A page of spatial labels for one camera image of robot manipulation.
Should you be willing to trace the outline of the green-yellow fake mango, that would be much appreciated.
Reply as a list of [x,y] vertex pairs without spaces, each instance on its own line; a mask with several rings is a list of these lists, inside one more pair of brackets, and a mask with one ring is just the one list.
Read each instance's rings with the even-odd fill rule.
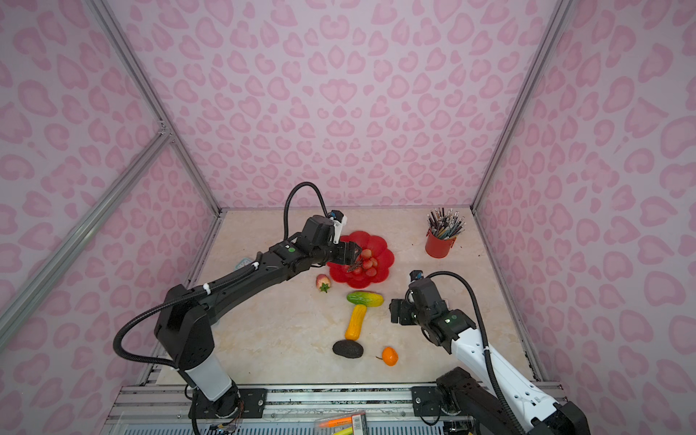
[[346,296],[346,300],[354,305],[379,307],[384,304],[384,297],[373,292],[355,291]]

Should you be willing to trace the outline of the small fake orange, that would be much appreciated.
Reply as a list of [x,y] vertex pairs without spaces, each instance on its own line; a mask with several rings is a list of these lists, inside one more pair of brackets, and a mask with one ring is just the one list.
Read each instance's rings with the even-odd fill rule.
[[377,359],[385,363],[387,366],[393,367],[399,361],[398,353],[390,346],[382,350],[382,354],[377,356]]

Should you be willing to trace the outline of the pink-red fake strawberry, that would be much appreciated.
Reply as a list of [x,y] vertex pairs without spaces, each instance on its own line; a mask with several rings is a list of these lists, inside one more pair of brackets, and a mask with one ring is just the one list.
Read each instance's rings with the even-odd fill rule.
[[321,293],[327,293],[333,286],[333,283],[328,275],[320,274],[315,279],[315,286]]

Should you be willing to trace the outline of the yellow fake fruit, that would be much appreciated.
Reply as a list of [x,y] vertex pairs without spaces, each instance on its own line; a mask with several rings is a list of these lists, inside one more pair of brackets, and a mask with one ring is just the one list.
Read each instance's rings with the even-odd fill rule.
[[362,333],[363,322],[368,307],[364,304],[356,304],[353,308],[349,324],[345,330],[344,338],[349,341],[357,341]]

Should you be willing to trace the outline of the dark fake avocado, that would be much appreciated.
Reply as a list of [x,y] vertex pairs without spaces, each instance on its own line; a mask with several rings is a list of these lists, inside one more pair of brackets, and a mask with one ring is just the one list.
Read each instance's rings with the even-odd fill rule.
[[364,355],[364,348],[352,340],[340,340],[333,344],[332,351],[335,355],[346,359],[358,359]]

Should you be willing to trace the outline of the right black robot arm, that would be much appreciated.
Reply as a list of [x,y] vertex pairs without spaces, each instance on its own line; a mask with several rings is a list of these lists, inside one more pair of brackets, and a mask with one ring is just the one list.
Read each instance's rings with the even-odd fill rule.
[[[469,294],[474,316],[447,303],[433,282],[456,279]],[[561,403],[525,377],[491,344],[480,305],[469,282],[453,272],[411,272],[403,299],[389,305],[391,322],[419,326],[431,344],[456,358],[460,367],[437,379],[440,410],[473,418],[493,434],[589,434],[585,413]]]

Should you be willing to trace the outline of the red lychee bunch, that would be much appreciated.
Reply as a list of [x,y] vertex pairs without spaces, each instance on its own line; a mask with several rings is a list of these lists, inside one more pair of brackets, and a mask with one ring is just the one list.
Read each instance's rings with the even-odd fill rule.
[[347,273],[356,277],[375,277],[378,273],[379,261],[373,255],[371,249],[363,250],[356,262],[351,265]]

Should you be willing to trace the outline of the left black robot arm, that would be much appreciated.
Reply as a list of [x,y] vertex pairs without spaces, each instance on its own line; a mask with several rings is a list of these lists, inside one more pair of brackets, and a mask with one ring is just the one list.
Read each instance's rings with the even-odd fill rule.
[[346,216],[310,217],[301,232],[278,242],[244,268],[188,289],[175,286],[159,312],[154,335],[191,389],[188,416],[237,418],[242,399],[237,384],[214,353],[212,326],[232,309],[260,292],[284,283],[314,266],[351,266],[361,249],[341,239]]

